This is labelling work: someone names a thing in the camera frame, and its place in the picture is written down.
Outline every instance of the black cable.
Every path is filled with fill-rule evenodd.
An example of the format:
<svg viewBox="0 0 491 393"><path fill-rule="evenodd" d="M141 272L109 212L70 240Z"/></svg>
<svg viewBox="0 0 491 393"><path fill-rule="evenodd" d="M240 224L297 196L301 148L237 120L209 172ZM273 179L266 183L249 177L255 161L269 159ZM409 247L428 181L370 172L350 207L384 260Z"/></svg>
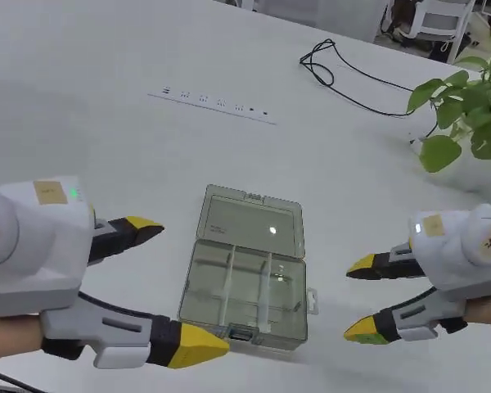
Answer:
<svg viewBox="0 0 491 393"><path fill-rule="evenodd" d="M41 391L36 387L30 386L26 383L16 380L15 378L11 378L5 374L0 373L0 380L6 383L10 383L14 386L19 387L20 389L24 389L25 391L30 391L31 393L46 393L45 391Z"/></svg>
<svg viewBox="0 0 491 393"><path fill-rule="evenodd" d="M405 90L406 92L410 92L412 93L412 88L405 88L404 86L400 86L399 84L394 84L393 82L390 82L388 80L383 80L383 79L380 79L380 78L377 78L376 76L373 76L373 75L369 75L368 73L366 72L363 72L362 70L359 70L357 67L355 67L354 65L351 65L349 64L343 57L342 55L338 52L338 49L336 48L336 45L333 45L333 49L335 49L335 52L336 52L336 55L351 69L359 72L360 74L364 75L364 76L367 76L368 78L371 78L371 79L374 79L374 80L377 80L378 82L382 82L383 84L388 84L389 86L394 86L396 88L401 88L402 90Z"/></svg>
<svg viewBox="0 0 491 393"><path fill-rule="evenodd" d="M435 123L435 126L431 129L431 131L429 133L427 133L427 135L424 137L424 138L428 138L435 130L436 128L439 126L439 122L437 121Z"/></svg>
<svg viewBox="0 0 491 393"><path fill-rule="evenodd" d="M357 71L358 73L360 73L360 74L362 74L364 76L367 76L368 78L374 79L374 80L376 80L378 82L381 82L383 84L388 84L389 86L393 86L393 87L396 87L396 88L401 88L401 89L406 90L408 92L411 92L412 91L410 88L405 88L404 86L400 86L399 84L394 84L394 83L389 82L387 80L383 80L383 79L377 78L375 76L369 75L368 73L363 72L363 71L359 70L358 68L354 67L353 65L349 64L341 56L341 54L338 52L338 49L336 48L336 43L333 40L331 40L330 38L322 41L321 43L318 43L317 45L314 46L313 50L310 53L308 53L308 54L306 54L306 55L304 55L304 56L302 56L300 58L300 64L302 66L304 66L309 72L311 72L311 74L313 74L314 78L322 86L325 86L325 87L329 88L334 93L336 93L339 96L345 98L349 102L352 102L353 104L358 105L358 106L362 107L363 109L365 109L367 111L370 111L370 112L373 112L373 113L377 113L378 115L391 116L391 117L405 117L405 116L409 116L409 115L411 115L413 113L413 111L407 112L407 113L389 113L389 112L379 111L377 109L374 109L374 108L371 108L371 107L369 107L367 105L364 105L361 102L358 102L357 100L355 100L355 99L353 99L353 98L351 98L351 97L343 94L342 92L340 92L336 88L333 88L333 84L335 83L335 76L334 76L334 74L331 72L331 70L329 70L323 64L320 64L320 63L317 63L317 62L314 62L313 61L313 56L314 56L315 53L318 53L318 52L323 51L325 49L329 49L330 47L333 47L333 49L335 49L335 52L336 52L337 56L348 67L350 67L351 69ZM321 68L321 69L325 70L331 76L331 82L328 83L324 79L322 79L322 77L320 75L318 75L317 72L315 71L315 67L318 67L318 68Z"/></svg>

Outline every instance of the table surface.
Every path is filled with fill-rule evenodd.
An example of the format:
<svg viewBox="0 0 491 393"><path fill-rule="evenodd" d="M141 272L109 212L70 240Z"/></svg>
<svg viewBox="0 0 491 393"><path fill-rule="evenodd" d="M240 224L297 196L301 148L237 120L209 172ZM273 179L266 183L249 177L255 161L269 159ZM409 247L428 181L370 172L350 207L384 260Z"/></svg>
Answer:
<svg viewBox="0 0 491 393"><path fill-rule="evenodd" d="M373 115L317 85L300 56L320 30L210 0L0 1L0 183L78 174L97 213L142 215L166 231L91 268L83 290L123 307L175 316L209 183L303 206L308 285L320 314L290 358L241 350L184 370L97 370L93 352L42 353L0 371L47 391L418 392L491 390L491 327L392 346L343 331L409 299L425 279L357 282L345 270L407 238L414 210L466 209L477 196L424 178L407 140L428 109ZM414 87L448 65L332 36L356 66ZM385 111L408 95L321 55L336 86ZM262 106L277 125L152 97L163 86Z"/></svg>

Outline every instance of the yellow fingertip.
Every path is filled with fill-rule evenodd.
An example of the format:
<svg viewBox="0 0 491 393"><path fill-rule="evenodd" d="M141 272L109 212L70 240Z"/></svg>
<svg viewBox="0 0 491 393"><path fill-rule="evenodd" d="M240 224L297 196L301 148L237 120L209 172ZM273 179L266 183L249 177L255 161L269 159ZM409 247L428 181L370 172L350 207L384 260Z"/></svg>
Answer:
<svg viewBox="0 0 491 393"><path fill-rule="evenodd" d="M180 346L167 367L184 368L224 356L229 344L201 327L182 324Z"/></svg>
<svg viewBox="0 0 491 393"><path fill-rule="evenodd" d="M389 342L376 330L375 319L362 318L344 333L344 339L361 344L385 345Z"/></svg>
<svg viewBox="0 0 491 393"><path fill-rule="evenodd" d="M369 254L369 255L364 256L356 264L351 266L351 268L347 271L347 274L352 273L356 270L360 270L360 269L370 269L373 266L373 260L374 259L375 259L374 254Z"/></svg>
<svg viewBox="0 0 491 393"><path fill-rule="evenodd" d="M131 223L136 229L142 229L145 227L164 227L162 224L158 224L155 221L151 221L150 219L144 219L142 217L134 217L129 216L125 218L127 221Z"/></svg>

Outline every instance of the clear plastic box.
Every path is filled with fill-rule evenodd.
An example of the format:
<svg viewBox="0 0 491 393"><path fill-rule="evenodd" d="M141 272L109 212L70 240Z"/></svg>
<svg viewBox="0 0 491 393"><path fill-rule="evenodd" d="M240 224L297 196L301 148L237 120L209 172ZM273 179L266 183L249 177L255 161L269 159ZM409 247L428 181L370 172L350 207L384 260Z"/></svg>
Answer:
<svg viewBox="0 0 491 393"><path fill-rule="evenodd" d="M179 320L294 350L307 341L304 226L296 202L207 187Z"/></svg>

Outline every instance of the box lid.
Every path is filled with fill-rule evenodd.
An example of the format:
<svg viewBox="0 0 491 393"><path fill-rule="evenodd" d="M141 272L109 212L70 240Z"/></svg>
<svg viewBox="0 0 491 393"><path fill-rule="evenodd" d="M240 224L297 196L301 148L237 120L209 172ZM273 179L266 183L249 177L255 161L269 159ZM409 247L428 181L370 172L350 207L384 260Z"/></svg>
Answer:
<svg viewBox="0 0 491 393"><path fill-rule="evenodd" d="M196 235L273 254L305 256L299 203L231 188L207 186Z"/></svg>

